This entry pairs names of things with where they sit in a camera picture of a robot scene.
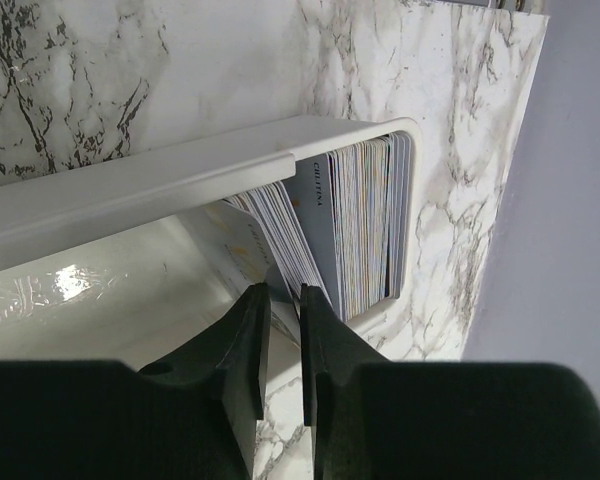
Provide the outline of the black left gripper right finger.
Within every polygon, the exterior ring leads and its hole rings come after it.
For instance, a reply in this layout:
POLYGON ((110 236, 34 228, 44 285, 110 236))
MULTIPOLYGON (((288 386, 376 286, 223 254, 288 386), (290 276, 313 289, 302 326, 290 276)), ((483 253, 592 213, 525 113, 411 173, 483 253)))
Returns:
POLYGON ((600 412, 547 363, 397 362, 301 293, 305 422, 318 479, 596 479, 600 412))

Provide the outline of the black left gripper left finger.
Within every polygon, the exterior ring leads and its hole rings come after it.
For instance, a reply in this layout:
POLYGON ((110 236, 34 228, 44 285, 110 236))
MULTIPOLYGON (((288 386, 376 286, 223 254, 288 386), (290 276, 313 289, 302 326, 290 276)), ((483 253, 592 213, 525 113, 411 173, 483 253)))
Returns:
POLYGON ((270 296, 139 370, 0 361, 0 479, 248 479, 264 415, 270 296))

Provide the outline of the white plastic card tray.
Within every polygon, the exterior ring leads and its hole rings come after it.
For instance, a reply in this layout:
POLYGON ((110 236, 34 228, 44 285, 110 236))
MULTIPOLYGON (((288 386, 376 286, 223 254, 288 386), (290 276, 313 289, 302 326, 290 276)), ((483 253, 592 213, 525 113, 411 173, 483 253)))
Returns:
POLYGON ((222 316, 235 294, 200 233, 203 206, 408 118, 297 116, 0 187, 0 360, 115 359, 138 369, 222 316))

